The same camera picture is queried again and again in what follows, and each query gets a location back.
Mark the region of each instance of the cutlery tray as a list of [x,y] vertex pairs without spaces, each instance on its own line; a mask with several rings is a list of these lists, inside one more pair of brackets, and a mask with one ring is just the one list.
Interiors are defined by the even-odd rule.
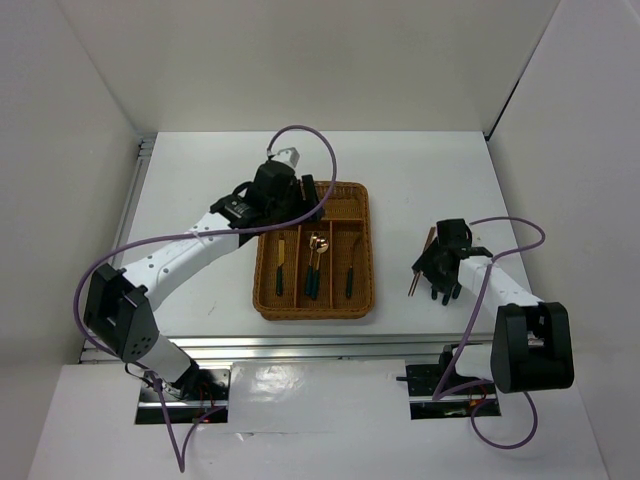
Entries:
[[[329,182],[316,182],[322,198]],[[374,305],[373,249],[367,189],[358,183],[337,182],[320,222],[267,232],[258,241],[253,305],[267,320],[355,319]],[[329,240],[321,255],[318,298],[305,295],[311,249],[318,232]],[[284,238],[283,295],[276,295],[278,241]],[[347,298],[347,274],[353,251],[353,292]],[[317,254],[314,255],[315,268]]]

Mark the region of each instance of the spoon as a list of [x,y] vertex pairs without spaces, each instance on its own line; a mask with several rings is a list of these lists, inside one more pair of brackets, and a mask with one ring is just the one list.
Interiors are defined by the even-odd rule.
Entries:
[[313,252],[316,251],[316,242],[318,241],[318,232],[313,232],[309,239],[309,248],[311,256],[309,257],[309,267],[307,268],[307,283],[304,286],[304,294],[311,296],[313,290]]
[[320,288],[320,256],[329,250],[329,242],[325,237],[318,237],[316,241],[316,252],[318,252],[318,259],[316,260],[316,271],[313,275],[313,289],[311,290],[311,298],[315,300],[318,298],[318,290]]

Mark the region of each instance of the black bracket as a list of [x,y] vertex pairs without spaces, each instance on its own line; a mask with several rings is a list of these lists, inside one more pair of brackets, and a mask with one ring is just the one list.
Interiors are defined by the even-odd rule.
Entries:
[[569,315],[562,304],[498,308],[491,373],[504,393],[569,388],[573,356]]

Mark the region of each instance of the chopsticks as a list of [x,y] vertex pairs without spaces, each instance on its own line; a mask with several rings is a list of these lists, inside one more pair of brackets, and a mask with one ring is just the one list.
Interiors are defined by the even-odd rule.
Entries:
[[[427,235],[427,241],[425,242],[424,248],[422,249],[423,253],[427,248],[429,248],[429,245],[431,245],[431,242],[433,242],[433,237],[435,236],[435,234],[436,234],[436,227],[431,227],[429,229],[429,234]],[[415,272],[413,274],[413,280],[411,281],[411,286],[409,287],[409,294],[407,295],[408,297],[413,297],[413,294],[416,292],[416,287],[418,286],[418,282],[420,281],[420,277],[421,277],[420,272]]]

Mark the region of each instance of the white enclosure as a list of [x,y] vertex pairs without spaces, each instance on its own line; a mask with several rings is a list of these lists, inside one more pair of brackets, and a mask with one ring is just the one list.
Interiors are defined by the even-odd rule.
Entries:
[[[164,428],[133,425],[138,384],[123,377],[121,366],[72,365],[82,343],[71,317],[75,283],[117,237],[186,229],[206,202],[227,193],[220,189],[236,175],[225,171],[214,182],[198,178],[192,193],[182,195],[190,176],[201,175],[199,165],[229,169],[237,150],[243,155],[236,165],[242,180],[254,163],[252,152],[255,162],[262,158],[264,142],[257,139],[292,123],[327,131],[330,139],[333,131],[345,155],[345,180],[361,175],[374,192],[390,179],[394,192],[400,191],[403,178],[384,178],[380,159],[365,164],[369,151],[361,143],[378,145],[390,164],[394,153],[403,155],[411,172],[407,183],[413,193],[398,205],[383,203],[381,195],[372,200],[374,248],[389,250],[398,232],[411,230],[412,225],[403,226],[409,215],[388,220],[402,201],[421,220],[403,237],[407,243],[398,252],[377,259],[385,291],[367,335],[459,335],[462,323],[448,322],[447,315],[465,319],[470,299],[464,297],[454,307],[458,310],[447,314],[416,299],[407,309],[411,322],[395,329],[389,318],[401,313],[406,292],[400,299],[388,288],[408,288],[409,264],[403,265],[404,273],[394,265],[405,262],[405,250],[413,256],[410,245],[420,243],[429,223],[457,214],[487,215],[494,207],[503,214],[506,205],[510,214],[547,230],[545,247],[523,261],[533,292],[569,309],[577,382],[566,392],[537,396],[537,442],[528,452],[502,454],[480,445],[466,420],[454,420],[443,439],[437,422],[415,426],[394,416],[404,408],[403,397],[388,379],[402,368],[397,361],[383,362],[382,374],[371,383],[371,391],[379,388],[380,394],[368,408],[389,417],[375,413],[381,423],[370,430],[357,421],[338,422],[344,413],[339,408],[336,417],[318,414],[316,420],[333,429],[324,437],[309,423],[287,430],[300,434],[297,438],[283,434],[273,440],[280,431],[274,429],[281,427],[277,416],[263,430],[258,417],[244,425],[242,434],[263,432],[253,441],[231,435],[240,432],[234,430],[239,423],[215,433],[205,428],[190,445],[194,468],[187,466],[188,478],[260,476],[260,465],[268,465],[264,476],[273,478],[388,478],[400,468],[407,477],[419,478],[429,473],[429,463],[432,474],[445,478],[474,473],[480,478],[636,477],[639,13],[639,0],[2,2],[2,477],[149,475],[144,458],[157,459],[155,477],[177,475]],[[230,131],[240,133],[193,133]],[[138,145],[142,133],[156,132],[184,133],[161,133],[157,163],[151,157],[149,166],[148,158],[137,160]],[[483,135],[489,137],[486,144]],[[323,172],[317,145],[291,138],[304,145],[309,168]],[[382,145],[385,139],[388,145]],[[232,148],[233,142],[242,148]],[[429,145],[424,158],[423,144]],[[439,170],[430,175],[431,168]],[[426,189],[432,182],[428,194],[416,192],[423,172]],[[163,189],[171,182],[173,189]],[[456,190],[461,185],[468,201]],[[166,212],[153,208],[163,192]],[[172,195],[179,200],[172,202]],[[456,201],[441,200],[446,195]],[[487,237],[492,241],[506,246],[514,241],[508,226],[493,232]],[[522,243],[532,238],[524,230],[515,233]],[[240,270],[234,274],[251,278],[254,250],[238,255],[234,265]],[[231,258],[236,257],[225,259],[221,271],[231,268]],[[527,284],[520,258],[505,269]],[[222,278],[213,270],[201,275],[214,283],[214,277]],[[185,288],[167,303],[164,318],[159,312],[163,329],[175,327],[172,318],[195,312],[206,295],[203,289]],[[229,296],[213,315],[218,321],[234,315],[238,320],[226,324],[223,335],[247,335],[243,328],[256,335],[292,334],[286,324],[259,323],[249,290],[238,296],[237,308],[236,297]],[[434,319],[431,326],[419,323],[422,305]],[[196,312],[193,318],[174,333],[209,335],[211,325],[204,323],[209,314]],[[485,320],[478,330],[483,334],[491,331]],[[304,334],[304,325],[295,328],[295,335]],[[358,324],[337,333],[331,324],[312,328],[309,335],[362,333]],[[370,367],[354,363],[350,368]],[[347,370],[336,367],[331,373],[343,375],[346,385],[336,395],[353,386],[349,375],[358,373]],[[360,392],[352,393],[359,398]],[[526,412],[523,405],[505,399],[504,418],[481,425],[497,426],[505,439],[517,438],[529,417],[513,420],[509,412]],[[554,434],[554,428],[562,433]],[[384,441],[387,434],[397,440]],[[422,441],[431,445],[430,453]],[[356,443],[353,456],[347,455],[342,446]],[[448,456],[456,448],[464,461]],[[288,461],[290,451],[297,452],[296,462]],[[315,455],[305,455],[308,451],[333,458],[335,469],[317,464]],[[106,458],[92,456],[98,452]],[[245,455],[253,460],[244,462]],[[110,463],[118,466],[105,468]]]

